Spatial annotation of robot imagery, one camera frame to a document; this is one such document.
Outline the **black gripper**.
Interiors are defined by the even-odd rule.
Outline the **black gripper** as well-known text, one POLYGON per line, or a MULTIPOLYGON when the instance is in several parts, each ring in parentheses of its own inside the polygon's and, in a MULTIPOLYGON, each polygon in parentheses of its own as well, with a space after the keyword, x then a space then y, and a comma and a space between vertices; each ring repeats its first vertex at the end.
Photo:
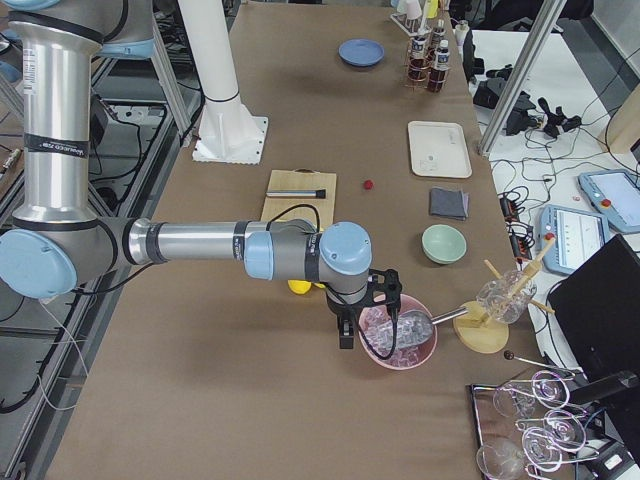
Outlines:
POLYGON ((339 348, 351 350, 354 348, 355 320, 351 310, 341 310, 337 314, 337 329, 339 334, 339 348))

